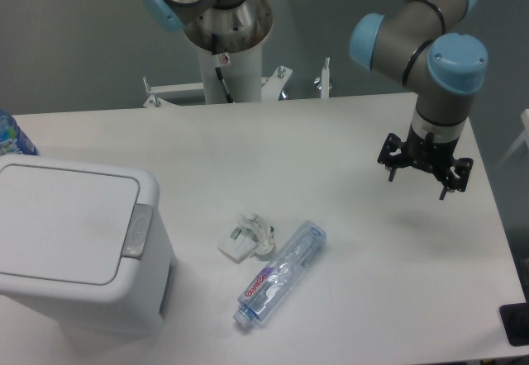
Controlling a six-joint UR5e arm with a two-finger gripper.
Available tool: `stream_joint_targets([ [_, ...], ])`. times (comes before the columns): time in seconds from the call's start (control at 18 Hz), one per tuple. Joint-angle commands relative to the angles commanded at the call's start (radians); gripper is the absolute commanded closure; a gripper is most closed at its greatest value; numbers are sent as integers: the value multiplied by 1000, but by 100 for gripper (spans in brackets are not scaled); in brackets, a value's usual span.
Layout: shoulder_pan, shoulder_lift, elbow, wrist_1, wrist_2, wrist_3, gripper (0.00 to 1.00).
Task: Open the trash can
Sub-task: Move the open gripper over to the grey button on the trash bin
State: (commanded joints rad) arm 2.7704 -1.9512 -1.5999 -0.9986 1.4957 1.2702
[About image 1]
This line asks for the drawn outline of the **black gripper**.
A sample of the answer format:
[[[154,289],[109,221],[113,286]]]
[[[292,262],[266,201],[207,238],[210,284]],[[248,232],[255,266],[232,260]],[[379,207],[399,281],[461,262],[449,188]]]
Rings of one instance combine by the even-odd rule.
[[[412,167],[434,173],[442,185],[439,199],[444,200],[449,192],[466,191],[474,166],[472,158],[455,159],[459,138],[459,126],[411,124],[406,141],[394,133],[388,134],[377,162],[388,170],[390,182],[400,168]]]

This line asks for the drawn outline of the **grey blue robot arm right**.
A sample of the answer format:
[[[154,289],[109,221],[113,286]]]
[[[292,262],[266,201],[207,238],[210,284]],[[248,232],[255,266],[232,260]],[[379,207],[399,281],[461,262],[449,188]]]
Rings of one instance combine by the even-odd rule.
[[[354,61],[417,95],[407,138],[388,134],[378,162],[391,177],[412,167],[432,174],[448,192],[463,192],[473,160],[457,159],[454,151],[483,86],[488,51],[452,29],[478,0],[402,1],[390,17],[364,16],[350,38]]]

